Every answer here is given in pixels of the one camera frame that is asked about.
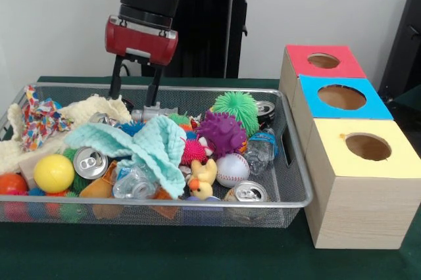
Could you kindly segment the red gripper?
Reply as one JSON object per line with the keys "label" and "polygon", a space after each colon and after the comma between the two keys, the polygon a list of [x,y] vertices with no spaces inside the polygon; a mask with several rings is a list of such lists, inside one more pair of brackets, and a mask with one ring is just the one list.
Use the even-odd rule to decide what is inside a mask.
{"label": "red gripper", "polygon": [[152,63],[145,67],[145,73],[153,76],[147,90],[145,106],[155,106],[163,66],[171,62],[177,44],[178,33],[174,30],[152,28],[114,15],[109,16],[105,28],[105,49],[116,55],[109,96],[112,99],[119,97],[122,57],[131,55]]}

